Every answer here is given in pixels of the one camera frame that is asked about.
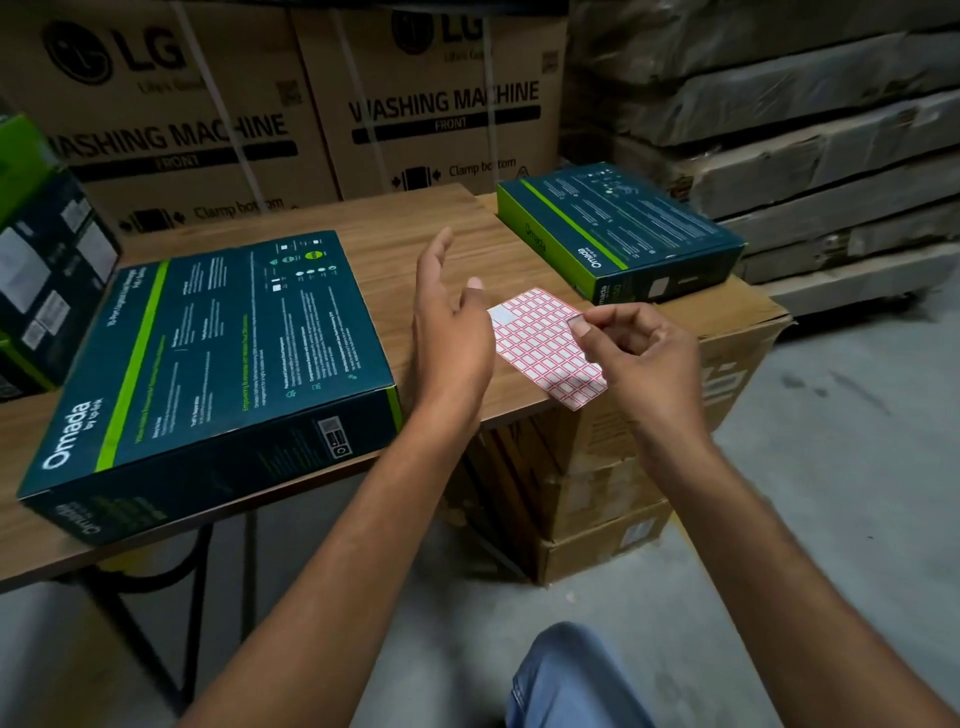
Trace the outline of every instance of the stacked boxes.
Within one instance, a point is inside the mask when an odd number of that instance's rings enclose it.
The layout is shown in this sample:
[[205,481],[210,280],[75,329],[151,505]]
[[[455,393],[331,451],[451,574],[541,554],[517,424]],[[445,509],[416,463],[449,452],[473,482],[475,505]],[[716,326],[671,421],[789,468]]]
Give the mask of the stacked boxes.
[[0,121],[0,400],[66,379],[119,247],[24,117]]
[[[704,409],[718,427],[777,335],[778,305],[738,279],[662,310],[700,339]],[[468,453],[516,553],[538,583],[656,538],[670,506],[636,458],[630,428],[605,393],[484,435]]]

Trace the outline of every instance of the dark green box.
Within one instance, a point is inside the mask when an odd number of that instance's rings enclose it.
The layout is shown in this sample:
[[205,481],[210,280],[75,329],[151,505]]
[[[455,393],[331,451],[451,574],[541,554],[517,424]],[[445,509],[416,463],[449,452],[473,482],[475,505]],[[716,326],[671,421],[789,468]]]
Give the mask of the dark green box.
[[104,544],[383,448],[396,388],[335,232],[118,272],[17,497]]
[[500,219],[598,305],[722,283],[745,245],[606,162],[501,182],[496,197]]
[[69,172],[0,226],[0,400],[59,387],[120,247]]

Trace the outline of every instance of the table leg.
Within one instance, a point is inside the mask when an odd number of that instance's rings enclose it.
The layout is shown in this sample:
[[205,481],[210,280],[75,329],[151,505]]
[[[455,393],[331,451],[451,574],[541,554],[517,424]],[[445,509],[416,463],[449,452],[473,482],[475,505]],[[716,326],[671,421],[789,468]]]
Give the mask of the table leg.
[[[182,716],[193,702],[197,691],[197,664],[204,618],[206,591],[206,563],[210,550],[213,526],[205,525],[197,534],[197,543],[182,562],[164,573],[151,576],[131,576],[122,571],[106,571],[96,566],[83,567],[60,579],[80,584],[93,599],[120,639],[130,649],[134,659],[154,684],[160,697],[176,716]],[[156,650],[124,603],[122,594],[149,594],[173,586],[193,573],[190,613],[187,622],[186,649],[183,661],[183,687],[164,666]]]
[[243,587],[240,603],[240,642],[256,626],[256,511],[244,514],[243,521]]

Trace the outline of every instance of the right hand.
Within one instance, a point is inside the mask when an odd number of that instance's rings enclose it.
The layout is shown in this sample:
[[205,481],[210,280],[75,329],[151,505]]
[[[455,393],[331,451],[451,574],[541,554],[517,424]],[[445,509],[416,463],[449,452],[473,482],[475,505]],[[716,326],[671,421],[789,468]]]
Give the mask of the right hand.
[[601,305],[570,321],[642,449],[709,441],[697,337],[649,303]]

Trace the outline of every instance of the gray floor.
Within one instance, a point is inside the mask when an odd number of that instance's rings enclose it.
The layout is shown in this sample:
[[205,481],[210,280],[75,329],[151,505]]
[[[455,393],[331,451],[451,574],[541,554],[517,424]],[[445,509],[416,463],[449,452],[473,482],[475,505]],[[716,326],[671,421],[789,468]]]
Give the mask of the gray floor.
[[[960,707],[960,282],[918,307],[779,345],[721,428],[732,460],[828,576],[910,664]],[[261,512],[266,612],[356,487]],[[218,525],[201,681],[237,646],[241,523]],[[179,539],[132,558],[174,563]],[[357,726],[487,726],[547,625],[594,625],[621,652],[658,725],[766,726],[777,718],[681,533],[546,590],[458,575],[435,524],[397,610]],[[132,604],[171,665],[187,587]],[[0,725],[169,726],[173,720],[82,595],[0,596]]]

